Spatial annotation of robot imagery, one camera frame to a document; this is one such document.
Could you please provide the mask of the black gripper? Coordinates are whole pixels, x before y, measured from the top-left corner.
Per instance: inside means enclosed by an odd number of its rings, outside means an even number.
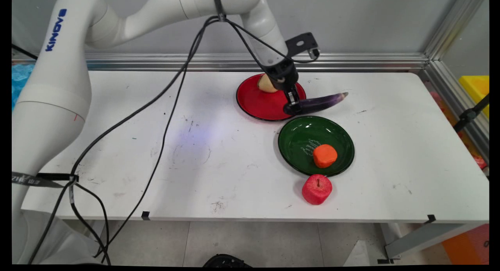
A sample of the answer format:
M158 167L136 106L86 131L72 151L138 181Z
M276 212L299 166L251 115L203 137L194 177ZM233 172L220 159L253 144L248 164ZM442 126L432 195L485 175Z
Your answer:
M295 64L289 59L284 59L278 64L265 66L265 73L275 89L286 92L287 104L286 113L297 115L301 112L300 94L297 87L298 72Z

